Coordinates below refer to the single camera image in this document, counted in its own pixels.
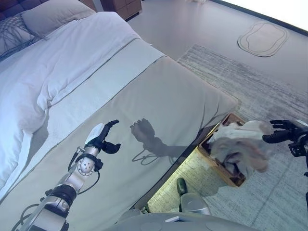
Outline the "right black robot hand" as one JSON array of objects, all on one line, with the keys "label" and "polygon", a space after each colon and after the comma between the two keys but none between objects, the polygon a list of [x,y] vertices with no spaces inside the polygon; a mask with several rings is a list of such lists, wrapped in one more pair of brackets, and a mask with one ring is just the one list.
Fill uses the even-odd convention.
[{"label": "right black robot hand", "polygon": [[266,143],[280,143],[284,141],[297,142],[299,137],[307,132],[307,127],[297,121],[271,120],[270,123],[275,129],[270,135],[263,135]]}]

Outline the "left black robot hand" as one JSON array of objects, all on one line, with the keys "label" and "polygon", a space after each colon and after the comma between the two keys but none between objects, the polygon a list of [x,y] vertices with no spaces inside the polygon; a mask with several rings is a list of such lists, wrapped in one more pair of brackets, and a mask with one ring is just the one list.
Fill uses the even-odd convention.
[{"label": "left black robot hand", "polygon": [[111,127],[119,123],[119,120],[113,120],[107,124],[100,123],[95,126],[89,133],[84,148],[94,147],[98,149],[98,152],[104,151],[107,154],[115,154],[119,151],[121,144],[113,144],[107,142],[105,138],[107,137]]}]

